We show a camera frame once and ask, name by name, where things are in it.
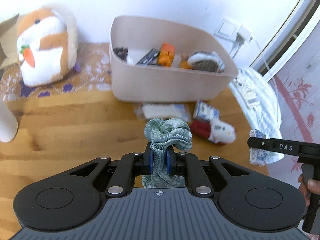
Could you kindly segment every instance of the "beige storage bin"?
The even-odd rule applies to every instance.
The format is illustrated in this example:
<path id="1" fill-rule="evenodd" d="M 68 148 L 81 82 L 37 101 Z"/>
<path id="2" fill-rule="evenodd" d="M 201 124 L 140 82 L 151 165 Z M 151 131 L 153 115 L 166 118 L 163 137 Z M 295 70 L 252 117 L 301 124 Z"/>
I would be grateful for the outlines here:
<path id="1" fill-rule="evenodd" d="M 129 48 L 138 62 L 162 43 L 175 46 L 172 67 L 128 65 L 118 58 L 115 47 Z M 215 51 L 225 63 L 223 73 L 180 69 L 180 55 Z M 207 32 L 175 22 L 136 16 L 119 16 L 110 30 L 112 91 L 130 102 L 190 102 L 209 100 L 237 77 L 238 69 L 225 49 Z"/>

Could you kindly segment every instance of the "wooden table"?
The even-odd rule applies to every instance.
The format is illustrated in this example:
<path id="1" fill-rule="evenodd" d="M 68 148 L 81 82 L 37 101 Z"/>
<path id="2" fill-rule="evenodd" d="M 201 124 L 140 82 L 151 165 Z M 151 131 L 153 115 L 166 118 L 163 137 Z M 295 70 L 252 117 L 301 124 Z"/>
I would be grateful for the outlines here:
<path id="1" fill-rule="evenodd" d="M 191 152 L 199 159 L 219 155 L 263 174 L 267 168 L 249 164 L 247 139 L 250 127 L 229 89 L 210 104 L 221 119 L 237 131 L 236 141 L 220 147 L 193 137 Z M 130 103 L 119 102 L 111 91 L 90 91 L 30 98 L 8 103 L 19 121 L 10 143 L 0 143 L 0 239 L 20 229 L 12 201 L 20 189 L 99 156 L 120 159 L 143 152 L 147 143 Z"/>

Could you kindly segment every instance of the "orange fur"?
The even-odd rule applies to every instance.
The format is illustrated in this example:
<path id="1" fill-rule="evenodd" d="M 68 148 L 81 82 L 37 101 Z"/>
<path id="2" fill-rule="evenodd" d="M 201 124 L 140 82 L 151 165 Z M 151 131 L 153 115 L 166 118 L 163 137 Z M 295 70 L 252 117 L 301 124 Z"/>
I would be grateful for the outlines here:
<path id="1" fill-rule="evenodd" d="M 61 66 L 61 75 L 64 76 L 68 73 L 68 33 L 64 31 L 59 34 L 51 34 L 43 37 L 40 40 L 40 50 L 47 50 L 52 48 L 63 47 L 61 54 L 60 66 Z"/>
<path id="2" fill-rule="evenodd" d="M 18 36 L 20 36 L 25 30 L 30 28 L 35 24 L 35 20 L 43 20 L 47 17 L 55 16 L 55 14 L 49 9 L 41 8 L 39 10 L 28 13 L 20 22 L 18 26 Z M 68 69 L 68 33 L 64 31 L 58 34 L 51 34 L 43 37 L 40 40 L 40 50 L 49 50 L 53 48 L 62 47 L 63 51 L 60 59 L 60 75 L 64 76 L 69 72 Z"/>
<path id="3" fill-rule="evenodd" d="M 47 9 L 39 9 L 28 13 L 18 26 L 18 37 L 28 28 L 35 24 L 35 20 L 43 20 L 47 17 L 54 16 L 54 13 Z"/>

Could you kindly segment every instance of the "cardboard box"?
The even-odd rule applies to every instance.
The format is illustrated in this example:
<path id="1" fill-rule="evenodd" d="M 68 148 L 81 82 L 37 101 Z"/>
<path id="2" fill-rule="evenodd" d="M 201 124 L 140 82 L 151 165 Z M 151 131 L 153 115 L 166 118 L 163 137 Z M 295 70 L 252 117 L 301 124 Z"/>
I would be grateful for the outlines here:
<path id="1" fill-rule="evenodd" d="M 175 47 L 172 67 L 128 65 L 113 52 L 127 47 L 138 62 L 152 48 L 162 43 Z M 223 73 L 179 68 L 180 55 L 195 51 L 215 51 L 225 64 Z M 110 30 L 110 65 L 112 92 L 116 98 L 131 102 L 192 102 L 217 96 L 238 76 L 238 68 L 228 52 L 209 33 L 171 21 L 119 16 Z"/>
<path id="2" fill-rule="evenodd" d="M 17 63 L 17 23 L 21 20 L 19 14 L 0 23 L 0 69 Z"/>

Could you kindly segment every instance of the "green plaid cloth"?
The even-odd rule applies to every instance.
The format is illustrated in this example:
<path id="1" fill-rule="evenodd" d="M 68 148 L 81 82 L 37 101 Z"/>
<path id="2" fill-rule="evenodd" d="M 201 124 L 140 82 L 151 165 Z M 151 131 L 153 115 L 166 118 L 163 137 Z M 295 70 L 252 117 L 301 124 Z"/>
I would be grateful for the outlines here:
<path id="1" fill-rule="evenodd" d="M 191 149 L 192 134 L 186 122 L 178 118 L 166 121 L 162 118 L 151 119 L 145 129 L 145 137 L 151 142 L 153 151 L 153 174 L 142 176 L 146 188 L 184 187 L 184 178 L 170 176 L 166 167 L 166 149 L 174 145 L 182 151 Z"/>

